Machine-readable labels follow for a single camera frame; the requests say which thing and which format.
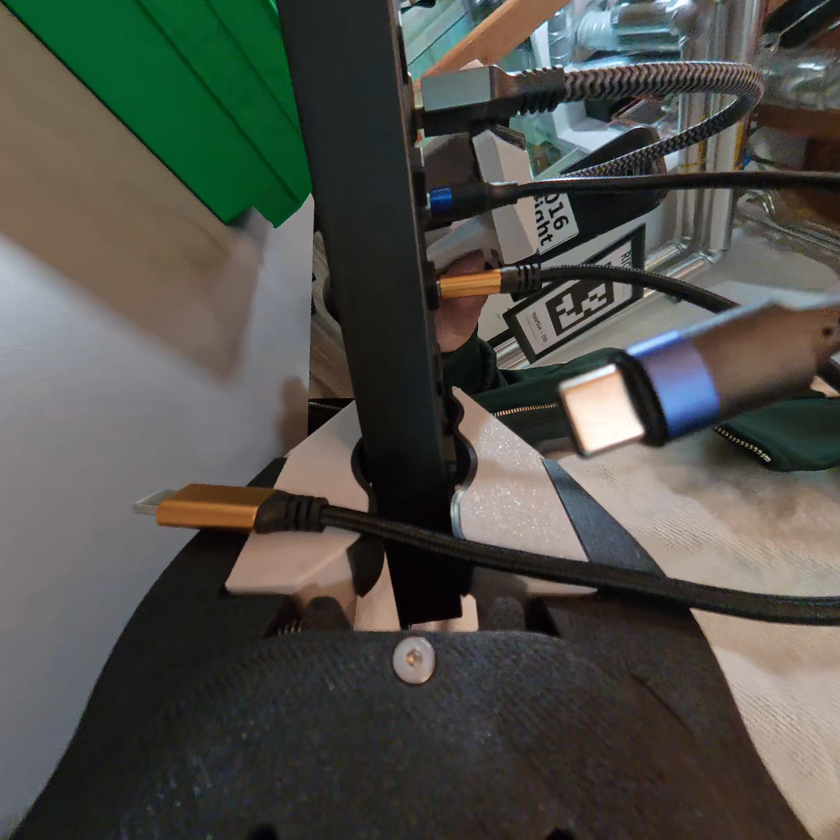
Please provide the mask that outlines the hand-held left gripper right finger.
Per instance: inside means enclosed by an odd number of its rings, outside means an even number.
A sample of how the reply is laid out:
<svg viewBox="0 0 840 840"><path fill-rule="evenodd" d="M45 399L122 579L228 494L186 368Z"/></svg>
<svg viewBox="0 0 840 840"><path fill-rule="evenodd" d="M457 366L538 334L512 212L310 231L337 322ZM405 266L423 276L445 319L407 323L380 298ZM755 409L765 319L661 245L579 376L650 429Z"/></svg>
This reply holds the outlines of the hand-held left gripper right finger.
<svg viewBox="0 0 840 840"><path fill-rule="evenodd" d="M450 505L456 536L503 548L587 562L541 454L459 388L459 439L469 468Z"/></svg>

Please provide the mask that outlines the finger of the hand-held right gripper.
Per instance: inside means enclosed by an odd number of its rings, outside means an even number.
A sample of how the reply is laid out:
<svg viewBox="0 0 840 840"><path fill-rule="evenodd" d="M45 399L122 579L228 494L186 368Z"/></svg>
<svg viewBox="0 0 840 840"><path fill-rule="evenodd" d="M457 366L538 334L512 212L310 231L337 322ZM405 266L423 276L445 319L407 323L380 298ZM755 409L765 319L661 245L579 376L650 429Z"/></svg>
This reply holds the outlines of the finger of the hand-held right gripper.
<svg viewBox="0 0 840 840"><path fill-rule="evenodd" d="M425 138L418 148L429 192L480 183L532 183L524 136L512 129Z"/></svg>
<svg viewBox="0 0 840 840"><path fill-rule="evenodd" d="M473 253L480 253L489 266L506 266L530 261L538 250L533 200L520 200L427 233L427 260L434 266L452 266Z"/></svg>

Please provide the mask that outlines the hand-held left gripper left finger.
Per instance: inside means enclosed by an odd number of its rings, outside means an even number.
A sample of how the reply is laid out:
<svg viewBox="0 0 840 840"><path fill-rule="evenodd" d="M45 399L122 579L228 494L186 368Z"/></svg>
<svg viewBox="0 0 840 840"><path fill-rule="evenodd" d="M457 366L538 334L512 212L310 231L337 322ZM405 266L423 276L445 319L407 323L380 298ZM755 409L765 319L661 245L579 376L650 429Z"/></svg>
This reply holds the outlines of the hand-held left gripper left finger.
<svg viewBox="0 0 840 840"><path fill-rule="evenodd" d="M275 488L324 497L357 511L371 505L354 451L361 441L355 410L342 410L292 449ZM330 597L356 620L359 600L384 568L382 541L340 529L251 535L234 563L225 589L230 595L286 595L303 611Z"/></svg>

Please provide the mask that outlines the thin black cable gold plugs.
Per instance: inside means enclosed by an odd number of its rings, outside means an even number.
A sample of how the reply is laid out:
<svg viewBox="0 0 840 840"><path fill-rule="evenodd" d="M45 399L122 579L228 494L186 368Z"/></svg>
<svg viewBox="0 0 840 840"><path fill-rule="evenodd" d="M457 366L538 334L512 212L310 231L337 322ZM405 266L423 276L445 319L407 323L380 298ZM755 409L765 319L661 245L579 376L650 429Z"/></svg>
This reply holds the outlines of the thin black cable gold plugs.
<svg viewBox="0 0 840 840"><path fill-rule="evenodd" d="M788 596L729 590L628 570L529 553L386 520L373 512L279 489L191 484L137 505L167 528L215 529L268 535L340 529L414 550L441 554L477 569L544 583L574 585L652 599L766 623L838 626L838 596Z"/></svg>

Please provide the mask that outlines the black USB hub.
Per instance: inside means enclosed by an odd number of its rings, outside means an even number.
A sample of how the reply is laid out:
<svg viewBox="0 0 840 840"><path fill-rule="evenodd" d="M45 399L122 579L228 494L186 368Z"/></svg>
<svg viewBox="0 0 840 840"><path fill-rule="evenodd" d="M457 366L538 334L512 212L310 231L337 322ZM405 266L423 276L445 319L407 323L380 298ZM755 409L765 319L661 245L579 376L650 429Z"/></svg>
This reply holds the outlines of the black USB hub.
<svg viewBox="0 0 840 840"><path fill-rule="evenodd" d="M276 7L375 507L450 535L455 442L427 305L396 5Z"/></svg>

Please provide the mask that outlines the green plastic bin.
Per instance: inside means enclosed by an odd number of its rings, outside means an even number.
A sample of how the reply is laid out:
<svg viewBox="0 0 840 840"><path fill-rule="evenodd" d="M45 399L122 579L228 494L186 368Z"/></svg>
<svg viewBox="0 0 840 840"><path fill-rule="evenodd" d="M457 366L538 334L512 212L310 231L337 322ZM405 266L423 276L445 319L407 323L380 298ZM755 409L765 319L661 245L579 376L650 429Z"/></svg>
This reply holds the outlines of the green plastic bin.
<svg viewBox="0 0 840 840"><path fill-rule="evenodd" d="M276 2L3 5L223 223L311 194Z"/></svg>

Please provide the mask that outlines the person's right forearm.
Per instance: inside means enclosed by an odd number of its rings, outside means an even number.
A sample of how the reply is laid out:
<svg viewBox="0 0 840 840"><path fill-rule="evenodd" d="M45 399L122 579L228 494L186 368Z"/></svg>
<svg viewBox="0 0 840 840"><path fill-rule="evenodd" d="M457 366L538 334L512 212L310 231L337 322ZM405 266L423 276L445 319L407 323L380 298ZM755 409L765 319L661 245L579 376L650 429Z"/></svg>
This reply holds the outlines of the person's right forearm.
<svg viewBox="0 0 840 840"><path fill-rule="evenodd" d="M441 361L447 383L491 412L516 406L513 390L528 379L528 371L499 369L496 352L477 329L456 350L442 352Z"/></svg>

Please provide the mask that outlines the person's right hand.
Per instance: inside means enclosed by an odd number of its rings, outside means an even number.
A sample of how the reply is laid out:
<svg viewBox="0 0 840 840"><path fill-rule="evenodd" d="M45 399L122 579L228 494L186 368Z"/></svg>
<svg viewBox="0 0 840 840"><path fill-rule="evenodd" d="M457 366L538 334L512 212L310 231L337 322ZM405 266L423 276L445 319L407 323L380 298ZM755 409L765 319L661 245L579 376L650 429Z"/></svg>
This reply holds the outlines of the person's right hand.
<svg viewBox="0 0 840 840"><path fill-rule="evenodd" d="M482 251L476 250L450 264L440 277L457 277L485 270L485 256ZM434 324L441 353L455 352L469 340L477 329L481 311L487 300L488 296L473 296L444 299L440 303L434 313Z"/></svg>

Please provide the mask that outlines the framed tag sign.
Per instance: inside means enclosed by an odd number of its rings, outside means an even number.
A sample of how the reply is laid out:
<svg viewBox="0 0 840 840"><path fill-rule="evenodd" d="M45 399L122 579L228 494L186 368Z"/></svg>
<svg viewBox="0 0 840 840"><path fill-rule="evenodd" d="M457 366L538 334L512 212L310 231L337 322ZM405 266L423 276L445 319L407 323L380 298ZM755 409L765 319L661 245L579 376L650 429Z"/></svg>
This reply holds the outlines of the framed tag sign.
<svg viewBox="0 0 840 840"><path fill-rule="evenodd" d="M625 224L611 238L600 237L552 257L544 268L561 266L573 254L586 265L642 269L647 252L647 224ZM572 340L641 301L646 290L610 280L572 278L550 282L531 294L499 297L481 335L497 354L500 368L519 370L545 362Z"/></svg>

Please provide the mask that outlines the white shirt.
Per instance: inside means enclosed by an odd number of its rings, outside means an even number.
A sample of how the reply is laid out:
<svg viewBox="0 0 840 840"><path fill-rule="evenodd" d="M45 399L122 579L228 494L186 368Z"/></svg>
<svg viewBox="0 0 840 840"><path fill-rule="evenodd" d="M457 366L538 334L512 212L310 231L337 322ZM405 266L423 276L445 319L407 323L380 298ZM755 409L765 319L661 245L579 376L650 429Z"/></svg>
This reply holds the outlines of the white shirt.
<svg viewBox="0 0 840 840"><path fill-rule="evenodd" d="M672 577L839 593L838 469L773 472L711 432L599 458L568 447L546 456ZM813 838L838 838L838 627L695 616L777 787Z"/></svg>

